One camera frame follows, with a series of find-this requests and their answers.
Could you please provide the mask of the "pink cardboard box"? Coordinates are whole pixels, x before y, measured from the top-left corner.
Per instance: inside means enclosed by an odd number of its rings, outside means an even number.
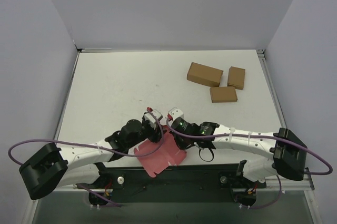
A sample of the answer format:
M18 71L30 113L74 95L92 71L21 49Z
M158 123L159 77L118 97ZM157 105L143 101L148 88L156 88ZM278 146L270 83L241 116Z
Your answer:
M169 166L180 165L186 156L187 152L179 149L173 136L165 132L164 143L157 151L144 157L137 157L137 159L146 173L151 178L155 178Z

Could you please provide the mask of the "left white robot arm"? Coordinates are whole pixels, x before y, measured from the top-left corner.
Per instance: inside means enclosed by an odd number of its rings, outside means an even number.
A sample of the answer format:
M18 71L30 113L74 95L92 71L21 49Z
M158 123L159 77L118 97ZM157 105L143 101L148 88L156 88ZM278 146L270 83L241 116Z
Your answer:
M130 157L129 150L146 139L161 142L162 117L157 110L147 111L141 121L129 120L119 131L93 144L53 141L44 145L19 168L30 198L50 194L67 171Z

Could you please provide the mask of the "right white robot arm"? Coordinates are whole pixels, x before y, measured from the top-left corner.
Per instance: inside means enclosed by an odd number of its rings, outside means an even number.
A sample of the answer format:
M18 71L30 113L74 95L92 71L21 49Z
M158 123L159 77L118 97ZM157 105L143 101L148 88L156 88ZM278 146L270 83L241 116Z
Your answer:
M242 160L236 175L256 182L280 175L292 181L302 181L305 173L306 145L290 130L277 133L236 130L224 125L203 122L200 125L176 118L170 125L177 146L186 150L231 149L257 155L255 160Z

